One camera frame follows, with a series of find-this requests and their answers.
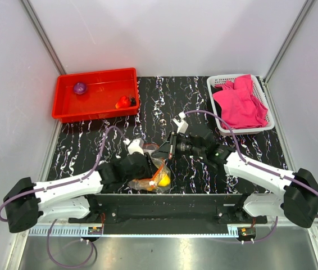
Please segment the clear zip top bag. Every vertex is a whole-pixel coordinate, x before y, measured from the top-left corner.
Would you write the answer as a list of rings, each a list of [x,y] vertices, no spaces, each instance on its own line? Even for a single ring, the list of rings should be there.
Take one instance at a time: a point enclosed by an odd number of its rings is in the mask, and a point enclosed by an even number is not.
[[[159,181],[167,174],[169,177],[171,176],[171,172],[166,165],[165,159],[163,158],[153,158],[151,153],[154,150],[157,150],[159,146],[157,144],[144,144],[143,151],[144,153],[149,153],[153,164],[153,176],[152,178],[147,179],[133,179],[129,182],[129,187],[133,190],[137,191],[148,191],[154,192],[157,194],[162,194],[164,192],[169,191],[171,188],[171,183],[166,187],[158,186]]]

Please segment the red fake fruit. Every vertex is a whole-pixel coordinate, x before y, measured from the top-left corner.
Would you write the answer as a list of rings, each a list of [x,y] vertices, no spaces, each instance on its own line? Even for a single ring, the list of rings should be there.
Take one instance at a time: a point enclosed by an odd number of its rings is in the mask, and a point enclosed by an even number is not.
[[[131,106],[131,100],[128,96],[122,96],[119,98],[118,102],[115,105],[117,109],[124,109]]]

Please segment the pink fake fruit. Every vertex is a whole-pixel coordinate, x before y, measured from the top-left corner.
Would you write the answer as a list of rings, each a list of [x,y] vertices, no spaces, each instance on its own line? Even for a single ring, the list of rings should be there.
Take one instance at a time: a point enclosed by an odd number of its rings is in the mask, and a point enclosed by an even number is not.
[[[87,85],[83,82],[77,82],[74,86],[73,86],[73,92],[77,95],[83,95],[87,92]]]

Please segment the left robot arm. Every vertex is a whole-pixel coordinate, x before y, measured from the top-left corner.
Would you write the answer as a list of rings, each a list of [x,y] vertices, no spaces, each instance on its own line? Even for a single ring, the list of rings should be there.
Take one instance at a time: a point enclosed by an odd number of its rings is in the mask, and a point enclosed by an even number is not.
[[[53,182],[20,179],[7,193],[0,207],[11,233],[34,227],[45,219],[78,219],[89,223],[100,218],[101,210],[89,198],[96,194],[115,192],[123,183],[151,179],[157,172],[148,153],[135,152],[103,163],[79,175]]]

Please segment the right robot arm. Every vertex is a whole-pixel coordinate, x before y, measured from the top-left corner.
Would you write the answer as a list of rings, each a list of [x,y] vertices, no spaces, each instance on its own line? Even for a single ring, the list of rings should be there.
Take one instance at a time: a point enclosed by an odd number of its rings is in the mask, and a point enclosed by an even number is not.
[[[297,172],[278,169],[242,155],[238,150],[212,139],[171,132],[152,154],[166,160],[189,157],[199,159],[229,176],[245,179],[269,190],[251,194],[234,209],[237,221],[247,223],[253,217],[285,217],[302,228],[310,228],[318,217],[318,183],[306,169]]]

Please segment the yellow fake lemon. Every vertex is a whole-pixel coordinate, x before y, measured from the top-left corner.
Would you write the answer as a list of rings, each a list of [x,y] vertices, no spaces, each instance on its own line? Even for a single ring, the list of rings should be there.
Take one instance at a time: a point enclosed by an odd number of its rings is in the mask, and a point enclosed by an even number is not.
[[[158,186],[160,187],[166,187],[170,184],[171,179],[170,177],[166,174],[158,183]]]

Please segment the black marble mat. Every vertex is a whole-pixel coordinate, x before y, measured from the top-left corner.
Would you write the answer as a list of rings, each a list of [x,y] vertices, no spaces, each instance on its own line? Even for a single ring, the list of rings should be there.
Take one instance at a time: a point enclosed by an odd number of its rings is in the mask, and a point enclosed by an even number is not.
[[[223,145],[239,146],[249,158],[280,169],[290,169],[275,129],[236,138],[221,136],[214,117],[204,76],[139,77],[140,108],[136,115],[81,121],[61,125],[48,172],[48,181],[74,176],[91,169],[101,152],[101,162],[124,157],[121,135],[160,145],[174,130],[173,117],[189,111],[188,131],[210,132]]]

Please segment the red plastic bin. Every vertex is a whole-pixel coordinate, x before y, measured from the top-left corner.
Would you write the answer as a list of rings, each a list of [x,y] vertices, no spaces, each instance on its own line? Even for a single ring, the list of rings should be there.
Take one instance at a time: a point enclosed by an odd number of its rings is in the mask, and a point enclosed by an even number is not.
[[[77,82],[87,85],[85,94],[75,94]],[[137,105],[115,108],[122,96],[134,97]],[[140,107],[137,71],[135,68],[93,71],[60,75],[57,78],[52,117],[62,123],[131,116]]]

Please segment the pink cloth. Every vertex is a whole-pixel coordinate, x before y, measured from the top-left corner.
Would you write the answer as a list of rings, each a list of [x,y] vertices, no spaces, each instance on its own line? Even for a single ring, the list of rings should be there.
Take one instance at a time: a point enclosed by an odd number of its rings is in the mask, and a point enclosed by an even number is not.
[[[268,109],[254,95],[251,75],[242,75],[233,82],[215,84],[212,96],[221,107],[221,118],[233,129],[266,127]]]

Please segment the white plastic basket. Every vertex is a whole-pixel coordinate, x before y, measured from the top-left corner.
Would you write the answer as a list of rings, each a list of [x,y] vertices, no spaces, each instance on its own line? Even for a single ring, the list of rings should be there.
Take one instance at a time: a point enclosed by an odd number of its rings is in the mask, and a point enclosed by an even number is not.
[[[214,101],[213,96],[212,96],[215,92],[217,92],[217,89],[215,88],[215,84],[223,84],[227,80],[233,82],[235,78],[242,76],[242,75],[245,75],[245,74],[216,75],[216,76],[211,76],[207,79],[207,88],[208,88],[208,92],[210,95],[210,102],[212,105],[213,113],[215,115],[221,117],[221,107],[219,106],[219,104],[216,101]],[[263,128],[249,128],[249,129],[233,129],[232,128],[234,134],[236,134],[236,135],[257,134],[257,133],[260,133],[263,131],[271,130],[275,126],[274,119],[272,117],[272,113],[269,109],[269,104],[267,102],[264,91],[262,90],[262,87],[261,87],[258,79],[254,75],[251,75],[251,79],[253,81],[254,95],[268,109],[268,112],[266,115],[266,120],[268,121],[268,124],[266,127],[263,127]]]

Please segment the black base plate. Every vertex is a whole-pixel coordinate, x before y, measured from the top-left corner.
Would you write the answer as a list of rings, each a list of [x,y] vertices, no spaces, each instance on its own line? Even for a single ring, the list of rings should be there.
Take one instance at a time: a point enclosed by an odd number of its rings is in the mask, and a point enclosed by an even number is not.
[[[214,235],[229,224],[266,224],[242,209],[247,195],[88,195],[90,213],[69,223],[104,223],[107,235]]]

